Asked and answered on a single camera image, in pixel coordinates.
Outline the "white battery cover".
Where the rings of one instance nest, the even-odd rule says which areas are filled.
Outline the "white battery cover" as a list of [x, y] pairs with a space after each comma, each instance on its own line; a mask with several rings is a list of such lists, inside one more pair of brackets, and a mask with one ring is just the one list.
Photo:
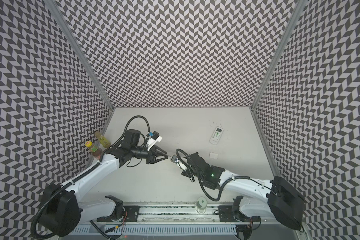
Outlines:
[[217, 160], [217, 159], [219, 158], [219, 155], [216, 154], [216, 153], [212, 153], [212, 152], [211, 152], [211, 153], [209, 154], [209, 158]]

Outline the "white air conditioner remote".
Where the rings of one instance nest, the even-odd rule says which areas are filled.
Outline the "white air conditioner remote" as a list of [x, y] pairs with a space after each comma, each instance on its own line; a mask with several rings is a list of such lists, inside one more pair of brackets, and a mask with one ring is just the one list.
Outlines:
[[174, 164], [178, 164], [180, 162], [179, 158], [176, 155], [171, 157], [171, 162]]

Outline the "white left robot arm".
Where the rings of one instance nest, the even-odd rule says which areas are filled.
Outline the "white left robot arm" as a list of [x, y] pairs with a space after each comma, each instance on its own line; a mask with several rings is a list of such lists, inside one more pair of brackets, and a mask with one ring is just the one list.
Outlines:
[[39, 210], [31, 223], [31, 236], [46, 240], [53, 236], [65, 237], [77, 225], [93, 222], [97, 218], [123, 221], [126, 217], [124, 202], [114, 196], [104, 200], [83, 202], [84, 196], [105, 177], [120, 169], [132, 158], [155, 164], [168, 158], [163, 149], [152, 146], [111, 147], [101, 154], [92, 167], [60, 185], [49, 185], [43, 192]]

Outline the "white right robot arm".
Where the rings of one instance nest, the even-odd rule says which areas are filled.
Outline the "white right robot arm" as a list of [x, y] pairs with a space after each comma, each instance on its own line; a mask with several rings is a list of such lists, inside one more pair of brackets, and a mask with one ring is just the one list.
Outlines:
[[261, 180], [240, 176], [207, 164], [199, 153], [189, 155], [181, 149], [176, 150], [171, 162], [192, 182], [197, 181], [211, 201], [220, 201], [224, 191], [237, 193], [232, 206], [237, 220], [273, 218], [292, 230], [303, 230], [305, 198], [284, 178], [276, 176], [272, 180]]

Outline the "yellow-green drink bottle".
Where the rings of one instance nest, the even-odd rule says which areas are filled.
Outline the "yellow-green drink bottle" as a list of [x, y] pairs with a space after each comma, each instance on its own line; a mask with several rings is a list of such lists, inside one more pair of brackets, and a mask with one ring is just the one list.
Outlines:
[[111, 146], [111, 142], [101, 134], [99, 131], [95, 131], [95, 136], [97, 137], [99, 143], [105, 148], [109, 148]]

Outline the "red tea bottle yellow cap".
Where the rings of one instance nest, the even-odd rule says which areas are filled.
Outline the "red tea bottle yellow cap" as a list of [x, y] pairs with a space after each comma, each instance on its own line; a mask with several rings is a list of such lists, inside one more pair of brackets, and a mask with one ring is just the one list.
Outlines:
[[88, 148], [92, 156], [100, 160], [103, 152], [103, 150], [100, 147], [96, 146], [92, 141], [86, 141], [85, 146]]

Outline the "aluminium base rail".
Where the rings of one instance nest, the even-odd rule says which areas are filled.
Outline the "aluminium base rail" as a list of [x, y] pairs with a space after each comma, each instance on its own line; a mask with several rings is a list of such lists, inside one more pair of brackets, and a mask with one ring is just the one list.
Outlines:
[[126, 203], [120, 217], [96, 219], [99, 223], [250, 223], [244, 216], [235, 216], [233, 203], [207, 203], [205, 210], [197, 210], [195, 203]]

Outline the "aluminium left corner post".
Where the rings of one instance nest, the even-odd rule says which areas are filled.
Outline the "aluminium left corner post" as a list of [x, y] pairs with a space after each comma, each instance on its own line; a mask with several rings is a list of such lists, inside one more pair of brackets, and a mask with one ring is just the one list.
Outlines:
[[80, 47], [78, 41], [76, 40], [75, 36], [73, 35], [73, 32], [69, 28], [62, 12], [60, 11], [58, 4], [56, 1], [44, 1], [47, 9], [50, 11], [52, 17], [55, 19], [56, 23], [60, 27], [62, 33], [65, 35], [67, 41], [69, 42], [72, 50], [75, 52], [76, 56], [78, 57], [80, 63], [83, 65], [84, 69], [86, 70], [90, 80], [96, 87], [97, 91], [99, 92], [102, 99], [105, 101], [106, 105], [111, 109], [114, 110], [114, 106], [109, 99], [106, 91], [104, 90], [101, 82], [97, 78], [93, 68], [91, 67], [89, 61], [87, 60], [85, 54], [82, 51], [82, 48]]

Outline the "aluminium corner post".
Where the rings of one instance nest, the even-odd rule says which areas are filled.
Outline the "aluminium corner post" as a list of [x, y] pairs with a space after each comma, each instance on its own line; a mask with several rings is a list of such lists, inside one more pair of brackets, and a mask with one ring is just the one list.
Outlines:
[[290, 20], [288, 21], [288, 24], [286, 26], [286, 29], [285, 31], [283, 32], [282, 34], [282, 37], [281, 37], [281, 41], [279, 42], [278, 46], [277, 46], [277, 49], [275, 51], [275, 54], [274, 56], [272, 57], [271, 59], [271, 62], [270, 62], [270, 65], [269, 65], [269, 68], [260, 84], [260, 87], [259, 87], [259, 90], [255, 96], [255, 99], [254, 99], [254, 102], [253, 104], [251, 105], [251, 111], [254, 112], [256, 107], [258, 106], [271, 78], [272, 78], [272, 75], [283, 55], [283, 52], [290, 40], [290, 37], [301, 17], [301, 15], [303, 14], [303, 11], [304, 11], [304, 8], [306, 7], [307, 3], [309, 1], [307, 0], [298, 0], [297, 1], [297, 4], [296, 4], [296, 7], [295, 9], [293, 10], [292, 12], [292, 15], [291, 15], [291, 18]]
[[78, 41], [76, 40], [75, 36], [73, 35], [73, 32], [69, 28], [62, 12], [60, 11], [58, 4], [56, 1], [44, 1], [47, 9], [50, 11], [52, 17], [55, 19], [56, 23], [60, 27], [62, 33], [65, 35], [67, 41], [69, 42], [72, 50], [75, 52], [76, 56], [78, 57], [80, 63], [83, 65], [84, 69], [86, 70], [90, 80], [96, 87], [97, 91], [99, 92], [102, 99], [105, 101], [106, 105], [111, 109], [114, 110], [114, 106], [109, 99], [106, 91], [104, 90], [101, 82], [97, 78], [93, 68], [91, 67], [89, 61], [87, 60], [85, 54], [82, 51], [82, 48], [80, 47]]

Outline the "aluminium right corner post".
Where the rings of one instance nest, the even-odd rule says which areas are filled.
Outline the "aluminium right corner post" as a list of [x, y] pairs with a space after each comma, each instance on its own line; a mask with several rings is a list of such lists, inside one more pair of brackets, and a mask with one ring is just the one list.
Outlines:
[[260, 84], [260, 87], [259, 87], [259, 90], [255, 96], [255, 99], [254, 99], [254, 102], [253, 104], [251, 105], [251, 111], [254, 112], [256, 107], [258, 106], [271, 78], [272, 78], [272, 75], [283, 55], [283, 52], [290, 40], [290, 37], [301, 17], [301, 15], [303, 14], [303, 11], [304, 11], [304, 8], [306, 7], [307, 3], [309, 1], [307, 0], [298, 0], [297, 1], [297, 4], [296, 4], [296, 7], [295, 9], [293, 10], [292, 12], [292, 15], [291, 15], [291, 18], [290, 20], [288, 21], [288, 24], [286, 26], [286, 29], [285, 31], [283, 32], [282, 34], [282, 37], [281, 37], [281, 41], [279, 42], [278, 46], [277, 46], [277, 49], [275, 51], [275, 54], [274, 56], [272, 57], [271, 59], [271, 62], [270, 62], [270, 65], [269, 65], [269, 68]]

